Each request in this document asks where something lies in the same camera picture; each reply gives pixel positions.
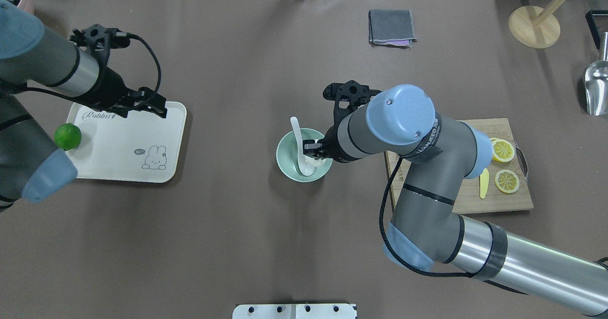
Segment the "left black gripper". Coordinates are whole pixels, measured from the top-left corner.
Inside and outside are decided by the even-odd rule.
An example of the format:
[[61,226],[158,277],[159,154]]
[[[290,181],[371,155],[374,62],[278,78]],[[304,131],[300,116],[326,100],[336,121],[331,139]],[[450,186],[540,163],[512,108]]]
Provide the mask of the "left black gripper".
[[122,118],[128,116],[137,101],[138,111],[150,112],[162,119],[167,117],[164,96],[148,87],[140,87],[138,91],[126,87],[122,77],[108,67],[102,70],[94,87],[85,93],[87,107],[112,112]]

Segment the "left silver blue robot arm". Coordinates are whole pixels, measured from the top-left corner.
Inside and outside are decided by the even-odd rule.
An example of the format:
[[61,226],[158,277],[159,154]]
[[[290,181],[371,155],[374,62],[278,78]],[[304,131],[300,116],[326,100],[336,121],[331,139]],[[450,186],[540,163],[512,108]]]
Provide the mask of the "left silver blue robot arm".
[[[161,68],[140,36],[100,24],[74,29],[69,38],[9,0],[1,1],[1,210],[20,200],[39,203],[76,179],[77,169],[52,135],[22,103],[41,94],[122,118],[132,112],[167,116],[160,95]],[[126,86],[109,67],[115,49],[139,41],[152,55],[154,87]]]

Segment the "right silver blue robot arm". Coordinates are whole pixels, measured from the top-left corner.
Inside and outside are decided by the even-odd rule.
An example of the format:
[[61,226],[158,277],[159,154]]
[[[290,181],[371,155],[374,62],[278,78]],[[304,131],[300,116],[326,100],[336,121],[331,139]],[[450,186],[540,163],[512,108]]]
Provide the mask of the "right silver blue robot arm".
[[349,163],[384,154],[389,184],[379,214],[386,255],[415,273],[478,280],[535,295],[593,319],[607,317],[607,261],[587,261],[469,214],[533,208],[518,159],[493,159],[506,119],[459,122],[441,115],[414,85],[385,91],[355,81],[329,84],[333,125],[304,140],[308,157]]

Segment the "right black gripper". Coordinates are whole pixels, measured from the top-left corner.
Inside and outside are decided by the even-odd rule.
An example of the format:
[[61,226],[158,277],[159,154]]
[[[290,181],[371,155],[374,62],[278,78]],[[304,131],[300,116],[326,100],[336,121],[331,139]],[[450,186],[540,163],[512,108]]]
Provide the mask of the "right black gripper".
[[322,157],[331,158],[336,162],[350,162],[350,156],[339,144],[336,127],[330,127],[319,141],[303,141],[303,152],[320,152]]

